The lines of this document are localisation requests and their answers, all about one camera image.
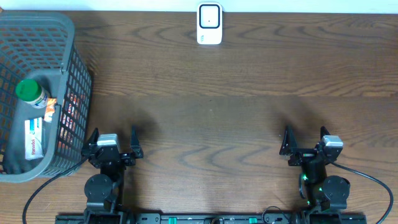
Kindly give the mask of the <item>white medicine box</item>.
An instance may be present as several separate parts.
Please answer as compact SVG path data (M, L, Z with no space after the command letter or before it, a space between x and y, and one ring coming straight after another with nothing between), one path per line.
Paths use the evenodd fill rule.
M28 161L44 157L43 119L34 118L24 122L25 159Z

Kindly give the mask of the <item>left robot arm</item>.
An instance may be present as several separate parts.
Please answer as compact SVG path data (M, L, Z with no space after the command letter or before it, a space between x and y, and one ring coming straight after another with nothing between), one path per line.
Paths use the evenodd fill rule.
M90 212L110 215L121 210L124 171L144 157L135 128L131 130L130 151L119 150L118 135L100 134L97 128L83 145L81 155L99 169L99 174L90 177L84 188Z

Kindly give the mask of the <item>orange chocolate bar wrapper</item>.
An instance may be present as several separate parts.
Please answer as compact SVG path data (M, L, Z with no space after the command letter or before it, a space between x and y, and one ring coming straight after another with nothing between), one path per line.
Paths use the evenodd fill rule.
M81 114L79 96L71 90L67 91L60 117L58 136L69 148L81 149L83 144L83 115Z

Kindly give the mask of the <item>orange small packet box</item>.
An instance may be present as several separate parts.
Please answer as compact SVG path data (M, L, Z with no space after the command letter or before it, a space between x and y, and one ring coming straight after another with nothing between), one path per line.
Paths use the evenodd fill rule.
M44 121L47 123L52 122L53 115L55 113L55 105L57 103L56 98L49 98L47 101L47 106L45 109L45 114L44 114Z

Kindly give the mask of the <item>green-lidded white jar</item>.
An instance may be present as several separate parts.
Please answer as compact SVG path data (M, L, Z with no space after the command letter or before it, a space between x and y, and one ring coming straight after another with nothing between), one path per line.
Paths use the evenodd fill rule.
M18 99L36 109L45 108L50 97L49 92L33 79L20 81L16 86L16 95Z

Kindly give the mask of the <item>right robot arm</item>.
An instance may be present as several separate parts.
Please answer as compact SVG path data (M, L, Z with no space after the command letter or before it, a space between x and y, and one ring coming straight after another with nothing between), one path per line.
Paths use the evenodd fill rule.
M289 166L299 166L302 174L299 189L302 198L321 212L347 208L350 182L337 175L327 175L326 166L335 162L343 150L343 141L331 135L326 127L320 129L320 141L313 148L298 147L291 127L286 127L280 147L281 156L289 156Z

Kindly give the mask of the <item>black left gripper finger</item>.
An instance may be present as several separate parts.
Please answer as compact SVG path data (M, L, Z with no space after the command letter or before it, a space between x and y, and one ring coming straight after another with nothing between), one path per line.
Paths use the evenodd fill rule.
M130 148L133 152L139 152L141 150L141 145L139 143L136 129L133 126L131 129L131 140L130 140Z
M91 150L93 147L96 146L96 143L99 138L99 130L98 128L95 128L94 131L92 132L91 136L88 138L86 143L84 144L84 150Z

